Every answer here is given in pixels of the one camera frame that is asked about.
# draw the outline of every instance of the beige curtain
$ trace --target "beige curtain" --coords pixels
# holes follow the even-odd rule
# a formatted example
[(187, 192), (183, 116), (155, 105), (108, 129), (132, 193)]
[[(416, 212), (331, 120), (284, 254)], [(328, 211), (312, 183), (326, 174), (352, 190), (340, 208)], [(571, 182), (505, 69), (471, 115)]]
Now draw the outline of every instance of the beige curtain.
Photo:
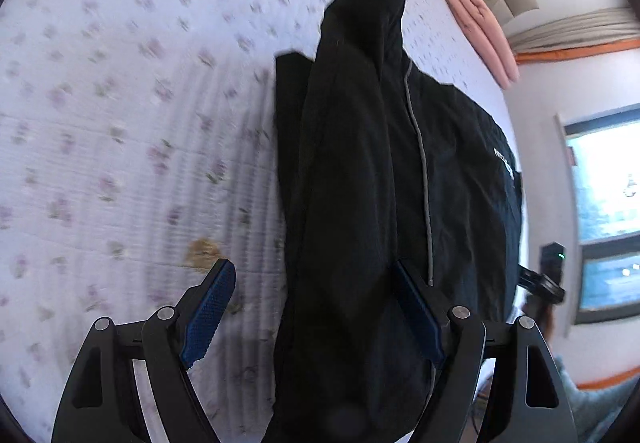
[(514, 53), (540, 53), (629, 39), (640, 39), (640, 21), (631, 8), (601, 9), (563, 18), (508, 38)]

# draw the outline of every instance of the window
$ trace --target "window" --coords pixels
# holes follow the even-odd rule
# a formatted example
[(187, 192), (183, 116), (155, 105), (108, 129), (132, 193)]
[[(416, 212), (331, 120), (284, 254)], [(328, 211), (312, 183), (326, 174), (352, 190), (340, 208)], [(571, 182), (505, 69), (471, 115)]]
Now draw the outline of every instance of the window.
[(582, 246), (577, 322), (640, 315), (640, 108), (565, 132)]

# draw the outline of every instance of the orange trim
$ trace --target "orange trim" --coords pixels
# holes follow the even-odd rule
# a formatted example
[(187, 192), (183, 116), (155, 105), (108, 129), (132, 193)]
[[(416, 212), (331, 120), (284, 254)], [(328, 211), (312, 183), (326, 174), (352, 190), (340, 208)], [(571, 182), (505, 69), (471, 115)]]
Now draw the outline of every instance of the orange trim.
[(528, 64), (530, 62), (560, 62), (562, 60), (593, 57), (604, 53), (627, 51), (636, 48), (640, 48), (640, 39), (629, 38), (608, 44), (585, 46), (582, 48), (557, 49), (555, 51), (542, 51), (539, 53), (516, 53), (515, 57), (518, 64)]
[(629, 371), (620, 373), (619, 375), (610, 376), (610, 378), (599, 379), (597, 381), (589, 381), (588, 383), (581, 383), (580, 385), (578, 385), (578, 389), (582, 391), (594, 391), (596, 389), (606, 389), (607, 387), (611, 387), (613, 385), (622, 383), (623, 381), (629, 378), (633, 378), (638, 374), (640, 374), (640, 365)]

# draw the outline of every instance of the person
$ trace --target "person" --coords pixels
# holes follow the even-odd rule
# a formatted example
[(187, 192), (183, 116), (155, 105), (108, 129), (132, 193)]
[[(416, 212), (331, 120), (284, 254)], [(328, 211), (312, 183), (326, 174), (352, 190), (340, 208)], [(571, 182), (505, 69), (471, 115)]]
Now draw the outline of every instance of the person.
[[(522, 308), (524, 314), (532, 317), (538, 324), (552, 354), (550, 341), (553, 338), (555, 327), (553, 309), (553, 305), (542, 303), (540, 298), (533, 295), (527, 297)], [(569, 406), (574, 415), (578, 443), (597, 443), (620, 414), (638, 382), (638, 376), (604, 389), (582, 391), (569, 376), (562, 356), (554, 355), (554, 362), (556, 362), (562, 386), (564, 386)]]

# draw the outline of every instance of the window frame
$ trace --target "window frame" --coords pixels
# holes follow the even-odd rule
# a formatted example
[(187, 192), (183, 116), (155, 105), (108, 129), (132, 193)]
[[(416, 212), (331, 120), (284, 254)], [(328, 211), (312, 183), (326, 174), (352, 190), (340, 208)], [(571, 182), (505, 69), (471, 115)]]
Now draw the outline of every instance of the window frame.
[[(583, 121), (564, 124), (562, 126), (562, 132), (564, 133), (565, 145), (567, 149), (569, 149), (570, 146), (568, 140), (572, 137), (635, 122), (640, 122), (640, 105), (619, 109), (613, 114), (596, 116)], [(572, 191), (574, 193), (575, 219), (578, 221), (578, 203), (575, 200), (574, 169), (573, 167), (570, 169)], [(626, 233), (624, 235), (608, 237), (606, 239), (580, 241), (580, 226), (578, 222), (576, 222), (576, 224), (578, 232), (578, 247), (580, 248), (580, 289), (578, 290), (576, 300), (574, 324), (594, 324), (640, 316), (640, 298), (638, 301), (630, 304), (605, 307), (594, 311), (585, 311), (580, 309), (582, 286), (584, 285), (584, 265), (589, 261), (597, 261), (598, 259), (622, 257), (625, 255), (632, 255), (634, 253), (640, 253), (640, 232)]]

